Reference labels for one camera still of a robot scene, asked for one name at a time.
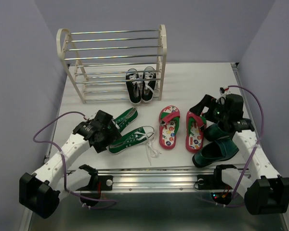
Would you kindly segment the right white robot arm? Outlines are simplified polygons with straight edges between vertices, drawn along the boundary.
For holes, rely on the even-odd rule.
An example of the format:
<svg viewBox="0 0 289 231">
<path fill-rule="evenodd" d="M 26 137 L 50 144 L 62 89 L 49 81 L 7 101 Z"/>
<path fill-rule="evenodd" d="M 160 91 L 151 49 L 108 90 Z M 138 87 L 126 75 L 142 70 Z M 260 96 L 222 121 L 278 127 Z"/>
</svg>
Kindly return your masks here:
<svg viewBox="0 0 289 231">
<path fill-rule="evenodd" d="M 229 185 L 244 198 L 245 207 L 252 215 L 286 213 L 289 205 L 289 178 L 282 177 L 269 163 L 260 139 L 256 137 L 250 119 L 243 118 L 244 101 L 241 95 L 228 94 L 218 99 L 205 95 L 190 112 L 198 116 L 205 107 L 204 117 L 229 134 L 229 145 L 235 153 L 241 153 L 246 161 L 244 176 L 233 165 L 218 165 L 212 175 L 213 185 L 222 188 Z"/>
</svg>

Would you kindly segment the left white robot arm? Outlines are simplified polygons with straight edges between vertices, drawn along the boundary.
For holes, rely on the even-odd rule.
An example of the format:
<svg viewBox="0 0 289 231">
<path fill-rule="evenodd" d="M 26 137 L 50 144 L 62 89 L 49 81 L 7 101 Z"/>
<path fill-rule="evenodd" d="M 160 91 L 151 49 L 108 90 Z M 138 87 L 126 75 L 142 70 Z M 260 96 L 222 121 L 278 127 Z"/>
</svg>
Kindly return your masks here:
<svg viewBox="0 0 289 231">
<path fill-rule="evenodd" d="M 79 198 L 76 186 L 68 186 L 68 168 L 88 149 L 103 152 L 122 137 L 119 126 L 112 115 L 99 110 L 94 118 L 79 123 L 62 147 L 48 141 L 57 148 L 57 153 L 32 174 L 24 173 L 19 180 L 19 203 L 42 218 L 50 217 L 60 201 L 71 194 Z"/>
</svg>

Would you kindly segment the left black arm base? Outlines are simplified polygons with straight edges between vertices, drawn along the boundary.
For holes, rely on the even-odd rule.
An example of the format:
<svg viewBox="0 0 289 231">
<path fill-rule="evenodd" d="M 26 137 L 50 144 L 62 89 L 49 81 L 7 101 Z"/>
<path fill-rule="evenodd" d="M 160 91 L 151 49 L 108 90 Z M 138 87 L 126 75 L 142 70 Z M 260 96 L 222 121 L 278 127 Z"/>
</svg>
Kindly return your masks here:
<svg viewBox="0 0 289 231">
<path fill-rule="evenodd" d="M 68 176 L 68 189 L 78 194 L 83 207 L 88 209 L 103 209 L 113 206 L 115 202 L 102 199 L 103 191 L 111 191 L 112 175 L 99 175 L 98 170 L 83 164 L 73 174 Z"/>
</svg>

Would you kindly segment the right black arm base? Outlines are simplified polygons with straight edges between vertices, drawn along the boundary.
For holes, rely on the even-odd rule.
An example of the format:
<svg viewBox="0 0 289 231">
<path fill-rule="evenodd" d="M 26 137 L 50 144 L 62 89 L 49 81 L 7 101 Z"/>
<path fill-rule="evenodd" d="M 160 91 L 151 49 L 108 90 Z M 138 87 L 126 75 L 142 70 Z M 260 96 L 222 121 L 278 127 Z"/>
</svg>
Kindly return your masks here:
<svg viewBox="0 0 289 231">
<path fill-rule="evenodd" d="M 213 202 L 222 205 L 229 205 L 232 201 L 232 187 L 223 183 L 216 182 L 214 175 L 197 175 L 194 187 L 200 191 L 210 191 Z"/>
</svg>

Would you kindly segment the pink flip-flop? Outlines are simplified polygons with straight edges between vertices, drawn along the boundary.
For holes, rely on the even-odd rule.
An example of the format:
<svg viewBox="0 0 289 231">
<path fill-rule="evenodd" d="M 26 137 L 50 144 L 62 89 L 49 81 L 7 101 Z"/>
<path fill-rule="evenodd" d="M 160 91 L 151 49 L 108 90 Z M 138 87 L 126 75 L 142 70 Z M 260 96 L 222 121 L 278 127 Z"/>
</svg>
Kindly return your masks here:
<svg viewBox="0 0 289 231">
<path fill-rule="evenodd" d="M 159 144 L 163 149 L 171 150 L 176 145 L 180 125 L 180 111 L 174 105 L 166 106 L 159 114 Z"/>
<path fill-rule="evenodd" d="M 203 146 L 204 130 L 207 127 L 207 121 L 203 116 L 197 116 L 188 111 L 186 114 L 186 139 L 185 147 L 187 151 L 195 154 Z"/>
</svg>

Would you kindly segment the cream shoe rack chrome bars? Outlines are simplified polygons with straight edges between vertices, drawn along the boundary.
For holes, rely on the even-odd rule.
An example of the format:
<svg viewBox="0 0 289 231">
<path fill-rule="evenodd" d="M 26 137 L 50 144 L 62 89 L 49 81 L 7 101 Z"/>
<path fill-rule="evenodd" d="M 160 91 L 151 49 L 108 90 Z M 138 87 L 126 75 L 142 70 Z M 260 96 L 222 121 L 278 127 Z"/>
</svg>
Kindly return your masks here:
<svg viewBox="0 0 289 231">
<path fill-rule="evenodd" d="M 56 34 L 58 58 L 82 103 L 130 101 L 126 87 L 129 69 L 137 70 L 142 95 L 143 72 L 156 70 L 155 94 L 161 100 L 167 60 L 165 25 L 157 29 L 71 32 Z"/>
</svg>

